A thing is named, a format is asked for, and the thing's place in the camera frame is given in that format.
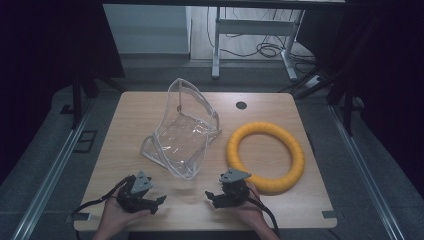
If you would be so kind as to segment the dark curtain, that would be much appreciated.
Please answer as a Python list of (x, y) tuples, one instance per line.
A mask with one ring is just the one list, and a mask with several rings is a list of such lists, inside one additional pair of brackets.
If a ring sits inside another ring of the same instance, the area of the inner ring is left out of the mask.
[(122, 77), (105, 0), (0, 0), (0, 184), (79, 78)]
[(346, 2), (307, 10), (300, 42), (337, 76), (328, 100), (362, 100), (366, 126), (424, 198), (424, 0)]

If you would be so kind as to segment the aluminium floor rail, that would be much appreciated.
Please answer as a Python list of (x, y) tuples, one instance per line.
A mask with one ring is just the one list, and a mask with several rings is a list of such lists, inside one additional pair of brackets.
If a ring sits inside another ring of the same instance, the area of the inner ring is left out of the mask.
[(69, 133), (10, 240), (30, 239), (86, 125), (94, 102), (94, 99), (88, 99), (84, 104), (81, 120)]
[(354, 138), (350, 136), (343, 125), (342, 115), (336, 106), (329, 105), (328, 110), (336, 123), (337, 129), (342, 140), (351, 155), (352, 161), (357, 168), (358, 174), (366, 188), (368, 195), (381, 219), (381, 222), (390, 238), (390, 240), (406, 240), (401, 227), (389, 206), (387, 200), (383, 196), (369, 167), (360, 152)]

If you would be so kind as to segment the person's left hand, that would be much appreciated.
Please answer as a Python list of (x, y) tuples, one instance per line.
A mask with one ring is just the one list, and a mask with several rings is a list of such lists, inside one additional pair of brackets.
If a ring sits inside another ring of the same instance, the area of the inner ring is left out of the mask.
[(150, 215), (150, 210), (141, 210), (135, 213), (125, 212), (115, 197), (109, 198), (104, 206), (98, 229), (108, 229), (116, 232), (116, 235), (124, 230), (127, 225), (137, 219)]

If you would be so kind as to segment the black metal stand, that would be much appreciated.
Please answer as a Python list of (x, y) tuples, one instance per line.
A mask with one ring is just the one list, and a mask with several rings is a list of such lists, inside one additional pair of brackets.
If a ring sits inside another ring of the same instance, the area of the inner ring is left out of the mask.
[(99, 94), (99, 89), (95, 83), (96, 79), (120, 93), (126, 91), (124, 86), (93, 68), (85, 67), (77, 70), (72, 78), (73, 109), (71, 113), (73, 115), (73, 129), (82, 121), (82, 93), (85, 93), (88, 98), (96, 98)]
[(324, 88), (329, 87), (330, 90), (326, 95), (326, 102), (330, 106), (338, 105), (340, 102), (343, 102), (341, 107), (342, 127), (349, 136), (352, 136), (352, 114), (355, 110), (359, 110), (359, 107), (354, 106), (354, 77), (351, 75), (350, 70), (342, 69), (334, 74), (325, 76), (323, 80), (319, 81), (314, 86), (300, 91), (300, 89), (304, 88), (306, 84), (321, 71), (321, 67), (315, 66), (304, 76), (295, 80), (287, 87), (279, 90), (279, 93), (288, 91), (295, 99), (304, 99)]

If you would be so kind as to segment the clear plastic zipper bag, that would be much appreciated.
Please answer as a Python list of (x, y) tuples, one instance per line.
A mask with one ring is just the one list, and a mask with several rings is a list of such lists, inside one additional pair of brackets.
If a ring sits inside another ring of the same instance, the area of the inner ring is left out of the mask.
[(144, 139), (140, 153), (173, 176), (191, 180), (220, 133), (217, 111), (196, 86), (178, 78), (168, 88), (160, 124)]

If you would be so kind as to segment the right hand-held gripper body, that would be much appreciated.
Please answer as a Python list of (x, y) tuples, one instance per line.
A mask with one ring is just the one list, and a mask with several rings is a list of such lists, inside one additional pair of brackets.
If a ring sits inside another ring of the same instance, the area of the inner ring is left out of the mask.
[(246, 201), (249, 196), (249, 188), (245, 179), (250, 176), (250, 173), (232, 168), (229, 168), (221, 176), (223, 195), (219, 200), (220, 208), (237, 207)]

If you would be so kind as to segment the white power strip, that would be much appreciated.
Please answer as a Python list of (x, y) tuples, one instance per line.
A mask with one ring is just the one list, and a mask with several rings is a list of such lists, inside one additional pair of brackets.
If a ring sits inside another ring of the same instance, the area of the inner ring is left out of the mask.
[(306, 84), (305, 86), (307, 88), (312, 88), (315, 85), (317, 85), (318, 83), (320, 83), (323, 80), (323, 78), (319, 75), (315, 75), (314, 77), (312, 77)]

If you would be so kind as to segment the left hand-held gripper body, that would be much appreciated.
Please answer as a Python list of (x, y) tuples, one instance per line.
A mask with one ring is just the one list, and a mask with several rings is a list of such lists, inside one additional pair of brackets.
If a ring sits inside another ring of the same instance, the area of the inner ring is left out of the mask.
[(144, 195), (153, 187), (150, 178), (143, 171), (131, 175), (121, 187), (116, 198), (121, 208), (127, 213), (149, 210), (149, 207), (159, 206), (156, 200), (145, 199)]

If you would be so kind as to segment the person's right hand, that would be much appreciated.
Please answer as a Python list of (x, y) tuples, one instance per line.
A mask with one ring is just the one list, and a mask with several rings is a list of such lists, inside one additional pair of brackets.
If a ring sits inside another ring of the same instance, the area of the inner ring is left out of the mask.
[(246, 201), (241, 206), (230, 207), (228, 208), (228, 211), (237, 216), (243, 223), (253, 230), (259, 230), (267, 227), (262, 210), (251, 202)]

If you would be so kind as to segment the white metal desk frame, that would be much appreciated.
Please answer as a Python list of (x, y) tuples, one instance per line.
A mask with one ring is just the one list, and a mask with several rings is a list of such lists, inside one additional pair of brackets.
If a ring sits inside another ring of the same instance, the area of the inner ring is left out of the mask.
[(220, 76), (220, 36), (223, 34), (242, 34), (258, 36), (283, 36), (287, 42), (280, 53), (284, 62), (288, 77), (292, 81), (298, 79), (295, 68), (290, 60), (291, 50), (304, 15), (303, 10), (295, 10), (295, 18), (292, 21), (277, 20), (236, 20), (221, 17), (221, 8), (216, 8), (214, 47), (212, 55), (212, 77)]

